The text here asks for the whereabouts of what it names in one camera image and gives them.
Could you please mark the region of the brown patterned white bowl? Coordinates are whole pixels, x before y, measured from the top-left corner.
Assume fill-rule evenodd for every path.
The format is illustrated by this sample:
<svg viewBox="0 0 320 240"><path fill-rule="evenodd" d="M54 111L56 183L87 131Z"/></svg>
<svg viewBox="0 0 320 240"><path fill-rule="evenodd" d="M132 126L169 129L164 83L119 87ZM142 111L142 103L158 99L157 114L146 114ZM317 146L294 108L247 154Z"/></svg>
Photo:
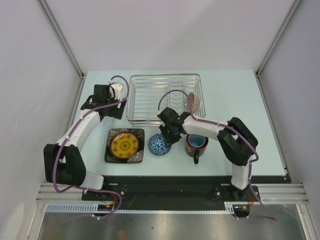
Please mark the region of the brown patterned white bowl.
<svg viewBox="0 0 320 240"><path fill-rule="evenodd" d="M196 113L201 108L201 100L193 92L188 94L188 98L184 102L184 111L190 112L190 108L193 113Z"/></svg>

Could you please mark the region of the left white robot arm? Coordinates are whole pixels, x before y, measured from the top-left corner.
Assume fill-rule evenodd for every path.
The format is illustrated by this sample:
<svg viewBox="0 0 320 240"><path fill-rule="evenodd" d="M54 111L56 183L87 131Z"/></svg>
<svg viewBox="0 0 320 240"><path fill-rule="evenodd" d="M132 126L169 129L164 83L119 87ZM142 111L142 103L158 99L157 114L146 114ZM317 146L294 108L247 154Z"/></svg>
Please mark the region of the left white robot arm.
<svg viewBox="0 0 320 240"><path fill-rule="evenodd" d="M110 196L111 188L104 184L102 175L86 169L81 150L92 131L105 117L121 119L127 100L121 99L124 86L111 81L108 85L96 84L80 108L76 122L55 144L43 149L45 179L49 183L93 189L100 200Z"/></svg>

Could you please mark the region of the yellow round patterned plate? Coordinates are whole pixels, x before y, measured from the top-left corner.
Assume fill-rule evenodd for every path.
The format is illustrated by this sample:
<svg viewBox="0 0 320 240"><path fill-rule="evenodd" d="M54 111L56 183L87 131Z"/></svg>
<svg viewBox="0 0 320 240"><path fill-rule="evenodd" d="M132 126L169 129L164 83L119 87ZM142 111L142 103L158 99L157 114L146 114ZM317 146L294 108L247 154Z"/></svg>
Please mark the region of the yellow round patterned plate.
<svg viewBox="0 0 320 240"><path fill-rule="evenodd" d="M109 148L114 157L128 159L138 151L139 140L131 132L121 132L111 140Z"/></svg>

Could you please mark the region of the blue patterned bowl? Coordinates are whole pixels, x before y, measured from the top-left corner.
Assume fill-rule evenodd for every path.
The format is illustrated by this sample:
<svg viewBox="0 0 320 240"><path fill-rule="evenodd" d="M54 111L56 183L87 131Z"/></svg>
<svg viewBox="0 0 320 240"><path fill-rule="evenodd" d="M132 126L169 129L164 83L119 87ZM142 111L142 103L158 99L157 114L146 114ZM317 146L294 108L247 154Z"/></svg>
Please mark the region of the blue patterned bowl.
<svg viewBox="0 0 320 240"><path fill-rule="evenodd" d="M147 143L149 151L155 156L164 156L168 154L172 148L166 143L164 136L161 133L153 134Z"/></svg>

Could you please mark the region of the metal wire dish rack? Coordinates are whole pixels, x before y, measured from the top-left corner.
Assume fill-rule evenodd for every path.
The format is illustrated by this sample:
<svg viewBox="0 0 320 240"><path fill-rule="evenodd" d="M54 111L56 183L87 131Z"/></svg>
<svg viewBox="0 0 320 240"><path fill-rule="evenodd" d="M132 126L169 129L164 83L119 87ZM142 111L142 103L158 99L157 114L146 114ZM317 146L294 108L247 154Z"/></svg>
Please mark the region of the metal wire dish rack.
<svg viewBox="0 0 320 240"><path fill-rule="evenodd" d="M130 77L127 101L128 122L133 126L158 126L158 108L166 107L181 114L186 107L186 95L199 98L200 106L193 113L206 116L201 77L197 73L135 74Z"/></svg>

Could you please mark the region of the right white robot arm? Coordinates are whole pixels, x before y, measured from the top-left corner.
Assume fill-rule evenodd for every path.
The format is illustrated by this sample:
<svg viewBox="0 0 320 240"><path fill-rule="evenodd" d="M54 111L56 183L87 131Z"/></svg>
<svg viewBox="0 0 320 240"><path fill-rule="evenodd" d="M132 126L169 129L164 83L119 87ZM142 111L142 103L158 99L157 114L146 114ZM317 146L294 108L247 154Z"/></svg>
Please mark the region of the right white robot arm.
<svg viewBox="0 0 320 240"><path fill-rule="evenodd" d="M166 107L158 111L162 121L159 129L168 145L177 143L181 135L200 135L219 142L225 157L232 163L230 194L242 201L249 194L252 163L259 160L257 138L237 117L229 121L213 121L195 116L190 112L178 114Z"/></svg>

